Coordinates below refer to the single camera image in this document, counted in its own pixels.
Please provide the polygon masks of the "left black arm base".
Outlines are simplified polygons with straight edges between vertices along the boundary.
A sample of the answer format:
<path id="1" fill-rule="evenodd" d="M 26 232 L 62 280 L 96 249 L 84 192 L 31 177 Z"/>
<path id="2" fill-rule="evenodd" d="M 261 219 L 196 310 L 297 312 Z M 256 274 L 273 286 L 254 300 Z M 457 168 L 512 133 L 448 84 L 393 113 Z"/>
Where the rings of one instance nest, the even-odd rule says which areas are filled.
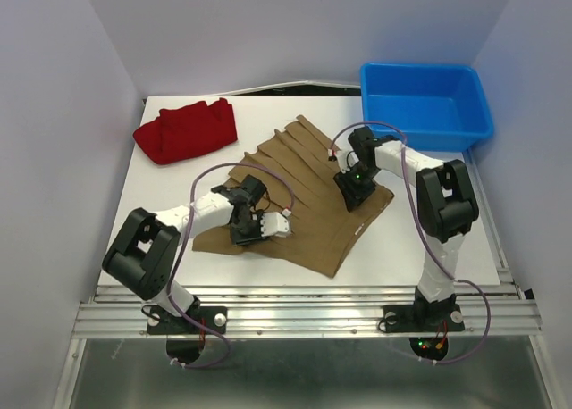
<path id="1" fill-rule="evenodd" d="M 199 335 L 204 331 L 182 317 L 173 316 L 158 305 L 145 304 L 140 309 L 147 317 L 147 334 L 151 336 Z M 195 322 L 220 334 L 226 332 L 228 309 L 225 306 L 191 306 L 187 315 Z"/>

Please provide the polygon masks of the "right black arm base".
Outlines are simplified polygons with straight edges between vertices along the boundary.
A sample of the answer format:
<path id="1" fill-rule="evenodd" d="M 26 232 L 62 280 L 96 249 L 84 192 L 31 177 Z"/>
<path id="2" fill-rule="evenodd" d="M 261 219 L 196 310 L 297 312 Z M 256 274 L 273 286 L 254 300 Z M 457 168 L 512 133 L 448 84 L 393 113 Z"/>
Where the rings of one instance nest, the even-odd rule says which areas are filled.
<path id="1" fill-rule="evenodd" d="M 414 301 L 408 305 L 384 305 L 378 321 L 378 330 L 385 333 L 430 333 L 445 326 L 447 331 L 461 332 L 465 323 L 457 296 L 442 301 L 428 302 L 416 291 Z"/>

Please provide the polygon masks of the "tan skirt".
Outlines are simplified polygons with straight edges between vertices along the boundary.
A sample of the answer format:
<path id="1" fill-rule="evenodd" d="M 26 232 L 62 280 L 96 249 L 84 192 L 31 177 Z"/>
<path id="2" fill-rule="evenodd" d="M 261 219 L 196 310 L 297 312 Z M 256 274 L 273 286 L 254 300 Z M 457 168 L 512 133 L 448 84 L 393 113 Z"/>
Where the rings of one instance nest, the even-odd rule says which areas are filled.
<path id="1" fill-rule="evenodd" d="M 197 236 L 193 250 L 219 255 L 250 252 L 334 277 L 351 248 L 394 195 L 377 185 L 361 206 L 348 211 L 333 179 L 339 168 L 328 159 L 331 145 L 332 141 L 319 128 L 300 115 L 259 144 L 254 153 L 245 153 L 240 166 L 228 172 L 228 187 L 237 186 L 247 175 L 266 185 L 270 199 L 260 202 L 259 207 L 271 212 L 293 207 L 290 236 L 235 246 L 229 228 L 219 227 Z"/>

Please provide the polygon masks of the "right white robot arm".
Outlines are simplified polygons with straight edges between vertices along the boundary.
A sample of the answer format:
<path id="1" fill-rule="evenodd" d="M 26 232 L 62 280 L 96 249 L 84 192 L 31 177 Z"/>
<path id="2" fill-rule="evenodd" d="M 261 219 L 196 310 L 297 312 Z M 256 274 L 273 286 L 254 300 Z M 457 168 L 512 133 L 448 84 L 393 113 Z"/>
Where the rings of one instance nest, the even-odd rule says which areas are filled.
<path id="1" fill-rule="evenodd" d="M 424 269 L 416 292 L 423 299 L 411 307 L 416 326 L 430 329 L 443 318 L 439 302 L 454 293 L 458 251 L 479 217 L 475 191 L 466 165 L 444 162 L 407 146 L 407 136 L 391 125 L 394 135 L 376 136 L 367 123 L 348 126 L 349 150 L 335 144 L 327 150 L 336 162 L 334 175 L 348 211 L 352 212 L 376 188 L 374 178 L 388 171 L 403 179 L 417 233 L 425 248 Z"/>

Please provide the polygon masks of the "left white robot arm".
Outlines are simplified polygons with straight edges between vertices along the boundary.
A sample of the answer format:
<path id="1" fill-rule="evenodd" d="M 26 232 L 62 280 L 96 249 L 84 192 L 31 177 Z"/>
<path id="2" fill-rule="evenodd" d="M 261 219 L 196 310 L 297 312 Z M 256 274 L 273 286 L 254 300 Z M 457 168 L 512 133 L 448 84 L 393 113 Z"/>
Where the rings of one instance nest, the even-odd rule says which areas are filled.
<path id="1" fill-rule="evenodd" d="M 168 312 L 180 332 L 198 325 L 198 299 L 171 279 L 179 245 L 211 229 L 226 226 L 223 240 L 246 246 L 265 238 L 256 205 L 265 184 L 248 175 L 234 188 L 217 186 L 190 205 L 159 213 L 137 208 L 129 213 L 102 262 L 102 270 L 141 300 Z"/>

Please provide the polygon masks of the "red skirt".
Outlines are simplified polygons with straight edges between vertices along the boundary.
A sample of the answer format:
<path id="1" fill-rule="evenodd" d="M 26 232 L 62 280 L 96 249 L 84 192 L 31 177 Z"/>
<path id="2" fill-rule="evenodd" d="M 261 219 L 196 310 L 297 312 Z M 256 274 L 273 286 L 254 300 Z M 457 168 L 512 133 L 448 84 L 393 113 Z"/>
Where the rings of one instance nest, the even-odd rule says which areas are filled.
<path id="1" fill-rule="evenodd" d="M 179 109 L 162 109 L 159 116 L 136 129 L 133 138 L 157 165 L 169 165 L 216 152 L 238 140 L 232 105 L 220 98 Z"/>

